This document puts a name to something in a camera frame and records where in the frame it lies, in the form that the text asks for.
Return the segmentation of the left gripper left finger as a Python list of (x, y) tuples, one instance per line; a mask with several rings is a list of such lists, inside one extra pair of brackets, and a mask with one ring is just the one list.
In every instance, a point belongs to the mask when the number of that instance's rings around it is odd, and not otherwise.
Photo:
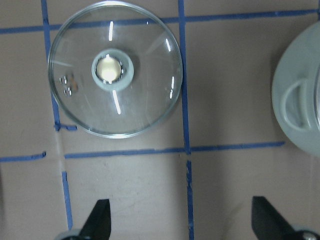
[(108, 240), (111, 236), (111, 207), (108, 199), (99, 199), (80, 230), (80, 240)]

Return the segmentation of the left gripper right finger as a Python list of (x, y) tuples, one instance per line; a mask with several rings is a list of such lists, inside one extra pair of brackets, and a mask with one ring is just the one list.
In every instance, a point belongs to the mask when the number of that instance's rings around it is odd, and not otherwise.
[(258, 240), (303, 239), (264, 196), (252, 197), (251, 227)]

